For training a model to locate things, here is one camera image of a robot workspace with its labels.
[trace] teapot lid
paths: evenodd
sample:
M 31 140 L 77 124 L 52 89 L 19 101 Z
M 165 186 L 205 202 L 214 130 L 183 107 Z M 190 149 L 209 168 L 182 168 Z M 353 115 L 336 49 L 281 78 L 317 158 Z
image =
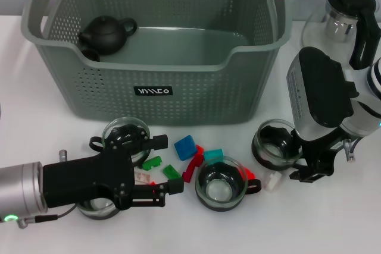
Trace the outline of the teapot lid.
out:
M 114 33 L 117 29 L 120 29 L 118 20 L 111 16 L 100 16 L 94 19 L 88 30 L 91 34 L 108 35 Z
M 361 10 L 376 12 L 376 0 L 328 0 L 329 4 L 339 13 L 358 18 Z

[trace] robotic arm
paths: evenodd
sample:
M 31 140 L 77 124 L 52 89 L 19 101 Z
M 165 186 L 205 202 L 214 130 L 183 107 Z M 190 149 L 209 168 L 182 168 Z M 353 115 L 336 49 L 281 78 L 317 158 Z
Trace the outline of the robotic arm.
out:
M 296 56 L 287 75 L 295 130 L 307 166 L 290 175 L 312 183 L 333 174 L 336 154 L 345 148 L 354 161 L 352 142 L 380 127 L 381 75 L 379 62 L 343 71 L 322 51 L 307 47 Z
M 182 178 L 154 186 L 135 185 L 131 150 L 165 149 L 166 135 L 135 140 L 128 148 L 105 150 L 97 156 L 42 166 L 40 162 L 0 169 L 0 222 L 45 222 L 48 208 L 96 198 L 111 200 L 119 210 L 165 205 L 165 194 L 181 193 Z

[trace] cyan block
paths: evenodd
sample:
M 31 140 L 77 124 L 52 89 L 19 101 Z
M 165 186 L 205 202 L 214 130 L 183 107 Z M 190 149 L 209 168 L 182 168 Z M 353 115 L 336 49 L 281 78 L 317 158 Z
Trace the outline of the cyan block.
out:
M 224 152 L 222 151 L 222 149 L 204 152 L 204 160 L 205 161 L 207 161 L 209 159 L 213 159 L 213 158 L 218 158 L 218 157 L 224 157 Z
M 181 161 L 185 161 L 197 153 L 197 147 L 191 135 L 176 142 L 174 147 Z

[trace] kettle handle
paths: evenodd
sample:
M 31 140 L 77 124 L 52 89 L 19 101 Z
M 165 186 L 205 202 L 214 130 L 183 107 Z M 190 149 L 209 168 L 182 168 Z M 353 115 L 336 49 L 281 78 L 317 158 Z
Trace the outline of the kettle handle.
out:
M 357 21 L 356 42 L 349 64 L 355 70 L 362 70 L 373 64 L 381 38 L 374 12 L 369 9 L 360 11 Z
M 128 30 L 128 31 L 126 30 L 126 32 L 127 32 L 127 37 L 134 35 L 134 33 L 136 32 L 136 30 L 138 29 L 138 24 L 137 24 L 137 22 L 135 21 L 135 19 L 133 19 L 133 18 L 125 18 L 125 19 L 122 19 L 122 20 L 119 21 L 119 23 L 120 23 L 121 25 L 126 25 L 126 24 L 128 23 L 128 24 L 130 24 L 130 26 L 132 26 L 132 29 L 130 29 L 130 30 Z

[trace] teapot handle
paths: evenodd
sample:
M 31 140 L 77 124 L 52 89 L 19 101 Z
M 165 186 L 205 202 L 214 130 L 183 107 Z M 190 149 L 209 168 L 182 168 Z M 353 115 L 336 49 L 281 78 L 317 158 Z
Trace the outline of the teapot handle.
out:
M 127 37 L 134 35 L 136 30 L 138 29 L 138 24 L 133 18 L 125 18 L 119 21 L 121 25 L 129 24 L 130 27 L 132 27 L 130 30 L 126 30 Z

